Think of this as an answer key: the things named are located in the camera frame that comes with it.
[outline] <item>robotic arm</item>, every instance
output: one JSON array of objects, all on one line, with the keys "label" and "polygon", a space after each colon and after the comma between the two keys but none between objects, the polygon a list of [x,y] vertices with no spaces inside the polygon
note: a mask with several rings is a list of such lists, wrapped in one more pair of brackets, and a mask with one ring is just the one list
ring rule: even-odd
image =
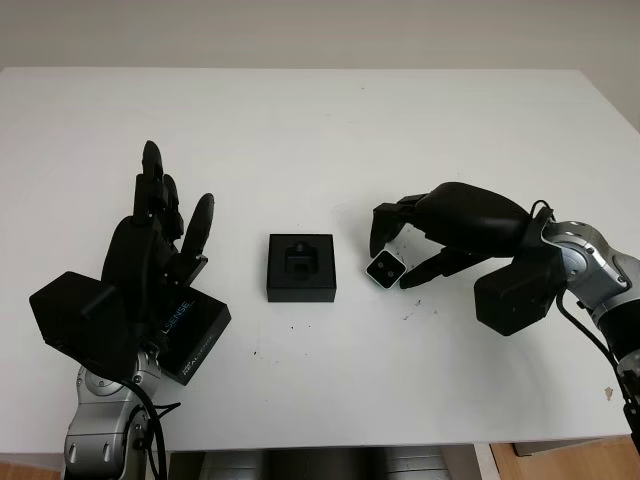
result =
[{"label": "robotic arm", "polygon": [[[213,196],[198,202],[178,251],[174,241],[184,228],[176,185],[153,142],[144,147],[142,169],[133,215],[113,234],[101,280],[66,272],[29,299],[45,342],[82,365],[78,409],[65,440],[66,480],[144,478],[154,435],[158,471],[151,465],[166,480],[160,417],[179,404],[154,406],[151,398],[161,378],[159,357],[162,364],[163,354],[181,347],[171,344],[167,322],[183,313],[187,300],[189,307],[197,303],[190,320],[211,316],[200,306],[215,302],[189,288],[207,263],[202,252]],[[211,337],[207,342],[210,348]]]},{"label": "robotic arm", "polygon": [[[537,203],[544,203],[534,215]],[[527,212],[496,193],[445,183],[424,195],[374,209],[370,254],[376,257],[409,223],[445,247],[400,278],[401,288],[448,277],[491,257],[510,265],[478,279],[478,320],[511,335],[558,308],[590,336],[614,367],[625,397],[624,412],[640,452],[640,261],[609,246],[582,222],[556,222],[546,202]],[[565,290],[579,300],[607,345],[562,306]]]}]

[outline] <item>logo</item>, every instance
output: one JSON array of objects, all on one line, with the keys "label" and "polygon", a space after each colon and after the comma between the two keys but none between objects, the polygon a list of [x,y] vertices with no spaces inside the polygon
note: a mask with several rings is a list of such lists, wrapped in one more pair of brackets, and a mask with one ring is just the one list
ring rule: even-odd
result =
[{"label": "logo", "polygon": [[194,302],[182,302],[182,304],[178,307],[176,312],[171,315],[171,318],[167,320],[162,329],[162,333],[167,334],[171,331],[171,329],[178,324],[178,322],[186,315],[189,309],[193,306]]}]

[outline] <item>white wall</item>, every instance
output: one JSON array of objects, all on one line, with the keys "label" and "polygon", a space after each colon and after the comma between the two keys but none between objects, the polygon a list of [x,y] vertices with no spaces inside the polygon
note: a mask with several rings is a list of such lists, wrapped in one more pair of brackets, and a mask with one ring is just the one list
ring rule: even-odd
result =
[{"label": "white wall", "polygon": [[14,65],[577,68],[640,128],[640,1],[0,0]]}]

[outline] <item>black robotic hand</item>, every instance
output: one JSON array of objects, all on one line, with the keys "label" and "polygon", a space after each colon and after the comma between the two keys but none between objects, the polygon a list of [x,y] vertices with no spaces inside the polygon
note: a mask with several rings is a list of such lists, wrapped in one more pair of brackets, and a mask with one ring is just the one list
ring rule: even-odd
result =
[{"label": "black robotic hand", "polygon": [[165,174],[155,143],[148,141],[142,173],[136,177],[133,215],[117,226],[102,269],[102,281],[117,287],[127,318],[138,335],[163,345],[166,312],[207,263],[202,255],[213,220],[214,199],[200,198],[179,252],[174,242],[184,233],[178,192]]},{"label": "black robotic hand", "polygon": [[213,208],[213,195],[203,195],[178,251],[174,241],[184,227],[176,185],[148,141],[133,215],[116,227],[101,280],[66,272],[29,299],[45,342],[114,381],[130,376],[140,350],[166,351],[167,319],[187,297],[195,302],[188,287],[207,263],[202,251]]},{"label": "black robotic hand", "polygon": [[511,265],[480,278],[474,287],[476,316],[503,335],[543,318],[565,282],[560,250],[543,242],[552,216],[534,217],[511,200],[463,183],[444,183],[431,193],[383,203],[373,211],[369,253],[376,257],[408,223],[444,245],[442,251],[400,278],[401,288],[448,277],[492,257]]}]

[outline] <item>black box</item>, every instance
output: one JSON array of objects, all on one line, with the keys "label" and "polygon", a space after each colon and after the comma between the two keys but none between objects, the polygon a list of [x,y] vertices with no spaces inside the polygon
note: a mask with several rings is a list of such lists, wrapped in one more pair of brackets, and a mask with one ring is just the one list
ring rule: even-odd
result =
[{"label": "black box", "polygon": [[185,289],[182,303],[162,328],[169,339],[169,349],[158,356],[162,371],[182,385],[189,383],[230,320],[226,304]]},{"label": "black box", "polygon": [[270,302],[333,302],[335,296],[332,235],[270,236],[267,270]]}]

